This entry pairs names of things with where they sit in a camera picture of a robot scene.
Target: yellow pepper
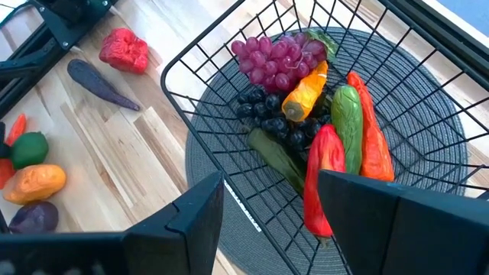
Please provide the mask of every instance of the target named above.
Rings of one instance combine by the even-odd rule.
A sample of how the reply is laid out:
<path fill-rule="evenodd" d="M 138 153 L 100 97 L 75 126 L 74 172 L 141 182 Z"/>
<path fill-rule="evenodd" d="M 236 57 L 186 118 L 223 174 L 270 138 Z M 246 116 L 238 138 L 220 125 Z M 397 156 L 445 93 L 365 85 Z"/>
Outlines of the yellow pepper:
<path fill-rule="evenodd" d="M 299 85 L 283 101 L 282 112 L 287 119 L 301 122 L 307 118 L 326 84 L 327 72 L 328 64 L 322 61 L 308 76 L 300 80 Z"/>

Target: wooden table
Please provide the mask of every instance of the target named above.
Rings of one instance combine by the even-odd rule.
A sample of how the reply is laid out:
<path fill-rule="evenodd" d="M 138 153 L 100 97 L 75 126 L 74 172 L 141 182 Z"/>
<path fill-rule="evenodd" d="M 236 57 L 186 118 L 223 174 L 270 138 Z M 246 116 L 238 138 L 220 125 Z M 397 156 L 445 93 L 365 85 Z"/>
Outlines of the wooden table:
<path fill-rule="evenodd" d="M 292 0 L 278 0 L 281 11 Z M 309 21 L 312 1 L 299 0 L 297 8 L 304 25 Z M 324 6 L 331 9 L 330 1 Z M 355 0 L 345 1 L 355 6 Z M 107 15 L 85 37 L 79 48 L 82 52 L 68 53 L 2 120 L 9 128 L 20 113 L 28 116 L 28 130 L 42 131 L 50 144 L 47 163 L 61 165 L 67 172 L 66 187 L 50 201 L 60 210 L 58 231 L 119 231 L 148 217 L 172 202 L 188 188 L 184 166 L 184 152 L 188 129 L 175 112 L 160 88 L 160 73 L 191 40 L 209 26 L 234 1 L 231 0 L 120 0 L 118 14 Z M 228 20 L 220 24 L 202 42 L 208 54 L 229 39 L 245 22 L 249 21 L 268 2 L 246 1 Z M 373 0 L 362 2 L 359 12 L 374 24 L 382 9 Z M 347 24 L 351 13 L 337 3 L 335 16 Z M 274 11 L 264 13 L 263 21 L 276 18 Z M 291 10 L 283 21 L 293 22 Z M 318 13 L 315 19 L 324 24 L 328 16 Z M 37 11 L 23 11 L 0 33 L 1 58 L 6 59 L 42 22 Z M 258 23 L 247 27 L 246 34 L 257 34 Z M 104 36 L 111 29 L 127 27 L 145 39 L 151 47 L 150 65 L 143 76 L 121 73 L 112 69 L 99 58 Z M 367 26 L 355 20 L 352 28 L 368 31 Z M 399 40 L 406 26 L 393 15 L 384 18 L 379 31 L 392 41 Z M 275 24 L 267 34 L 276 34 L 280 25 Z M 403 47 L 420 59 L 431 46 L 416 35 L 409 36 Z M 74 83 L 66 73 L 66 65 L 73 58 L 80 58 L 97 67 L 117 90 L 141 106 L 140 112 L 118 108 L 104 102 Z M 228 53 L 216 56 L 218 64 L 230 58 Z M 191 66 L 203 63 L 206 57 L 197 49 L 186 57 Z M 440 80 L 448 79 L 457 69 L 441 55 L 436 55 L 426 66 Z M 205 66 L 202 74 L 215 72 Z M 199 98 L 204 86 L 182 66 L 170 72 L 167 84 L 175 92 Z M 447 86 L 447 91 L 464 102 L 475 102 L 487 91 L 468 77 Z M 474 110 L 483 121 L 489 122 L 486 106 Z M 471 126 L 465 129 L 471 133 Z M 489 163 L 489 147 L 486 138 L 468 144 L 473 163 Z M 477 173 L 469 181 L 487 185 L 487 172 Z M 479 192 L 469 193 L 476 196 Z M 0 199 L 5 219 L 10 221 L 17 205 Z M 233 274 L 234 268 L 218 252 L 216 274 Z"/>

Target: round woven placemat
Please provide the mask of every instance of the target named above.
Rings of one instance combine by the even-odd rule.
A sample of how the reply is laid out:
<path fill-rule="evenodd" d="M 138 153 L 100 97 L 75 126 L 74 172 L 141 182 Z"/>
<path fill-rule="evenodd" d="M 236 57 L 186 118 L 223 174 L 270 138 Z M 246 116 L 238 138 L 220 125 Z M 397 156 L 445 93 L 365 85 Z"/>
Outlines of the round woven placemat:
<path fill-rule="evenodd" d="M 377 120 L 383 128 L 390 148 L 393 149 L 391 154 L 396 181 L 439 192 L 462 194 L 463 188 L 454 187 L 446 182 L 457 183 L 463 180 L 467 175 L 466 168 L 437 162 L 467 162 L 465 144 L 456 144 L 464 138 L 458 117 L 454 115 L 439 122 L 453 114 L 455 108 L 450 99 L 440 91 L 419 103 L 421 98 L 439 87 L 431 73 L 423 66 L 411 73 L 419 61 L 400 48 L 389 56 L 393 44 L 376 35 L 362 50 L 362 44 L 366 44 L 370 36 L 368 33 L 351 30 L 350 34 L 345 34 L 342 28 L 330 27 L 328 34 L 336 41 L 342 38 L 344 41 L 337 54 L 337 60 L 330 63 L 326 92 L 332 92 L 335 88 L 332 85 L 338 82 L 339 85 L 345 84 L 342 76 L 347 74 L 357 56 L 358 62 L 353 70 L 363 79 L 369 79 L 385 60 L 385 65 L 375 73 L 374 78 L 368 83 L 368 88 L 376 103 Z M 330 244 L 327 248 L 318 248 L 317 240 L 302 226 L 301 198 L 296 197 L 285 181 L 272 186 L 282 177 L 268 167 L 263 168 L 264 163 L 256 152 L 248 150 L 245 143 L 246 135 L 241 133 L 239 121 L 226 119 L 234 118 L 231 109 L 228 106 L 212 104 L 222 104 L 236 95 L 236 89 L 243 90 L 248 86 L 248 79 L 237 71 L 238 66 L 230 62 L 222 68 L 222 74 L 218 74 L 210 83 L 210 88 L 201 98 L 202 102 L 196 107 L 196 113 L 200 115 L 193 116 L 193 127 L 202 132 L 200 136 L 206 146 L 215 151 L 214 156 L 238 189 L 235 192 L 239 191 L 244 197 L 248 197 L 256 194 L 257 189 L 262 190 L 265 186 L 269 188 L 248 202 L 261 221 L 269 221 L 268 231 L 287 251 L 287 256 L 300 273 L 308 272 L 309 261 L 313 262 L 311 274 L 346 273 L 336 246 Z M 400 80 L 404 78 L 403 83 L 399 85 Z M 233 102 L 230 107 L 236 108 L 237 103 Z M 420 131 L 431 125 L 433 126 L 427 130 Z M 421 157 L 450 144 L 456 145 L 433 152 L 426 158 Z M 186 173 L 189 184 L 192 186 L 198 183 L 214 170 L 216 168 L 201 145 L 189 135 L 186 144 Z M 219 247 L 228 259 L 246 273 L 291 273 L 263 232 L 258 232 L 251 224 L 229 192 L 225 193 Z"/>

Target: orange pepper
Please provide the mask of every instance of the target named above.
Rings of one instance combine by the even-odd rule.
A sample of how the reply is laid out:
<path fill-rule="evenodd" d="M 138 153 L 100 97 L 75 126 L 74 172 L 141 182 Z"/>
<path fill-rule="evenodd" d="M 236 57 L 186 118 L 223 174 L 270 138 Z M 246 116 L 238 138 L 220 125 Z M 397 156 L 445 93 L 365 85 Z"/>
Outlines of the orange pepper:
<path fill-rule="evenodd" d="M 375 119 L 374 102 L 367 86 L 355 73 L 348 74 L 348 84 L 353 86 L 360 96 L 361 109 L 364 116 L 364 137 L 361 145 L 362 160 L 360 175 L 376 180 L 393 181 L 394 171 L 389 153 L 389 145 L 384 133 Z"/>
<path fill-rule="evenodd" d="M 27 119 L 24 114 L 18 116 L 15 123 L 12 125 L 10 133 L 7 136 L 6 144 L 12 146 L 13 143 L 20 137 L 27 126 Z M 15 170 L 12 162 L 9 159 L 0 159 L 0 190 L 5 187 L 7 181 L 15 175 Z"/>
<path fill-rule="evenodd" d="M 327 72 L 328 64 L 322 61 L 308 76 L 300 80 L 299 85 L 282 103 L 282 112 L 287 119 L 300 122 L 307 118 L 326 84 Z"/>

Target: black cable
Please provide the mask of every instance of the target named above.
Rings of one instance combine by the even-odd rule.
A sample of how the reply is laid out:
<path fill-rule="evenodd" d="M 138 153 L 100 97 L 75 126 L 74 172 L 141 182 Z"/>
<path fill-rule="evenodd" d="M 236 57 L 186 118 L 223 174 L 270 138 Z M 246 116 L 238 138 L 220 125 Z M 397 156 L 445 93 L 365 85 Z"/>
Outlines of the black cable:
<path fill-rule="evenodd" d="M 14 17 L 14 15 L 17 13 L 17 11 L 20 11 L 22 8 L 25 8 L 25 7 L 29 6 L 29 5 L 32 5 L 31 0 L 28 0 L 25 3 L 20 4 L 16 8 L 13 8 L 14 10 L 11 11 L 7 15 L 7 17 L 5 17 L 5 19 L 2 22 L 0 22 L 0 29 L 2 29 L 3 26 L 5 26 L 5 24 L 7 24 L 7 22 L 9 22 Z"/>

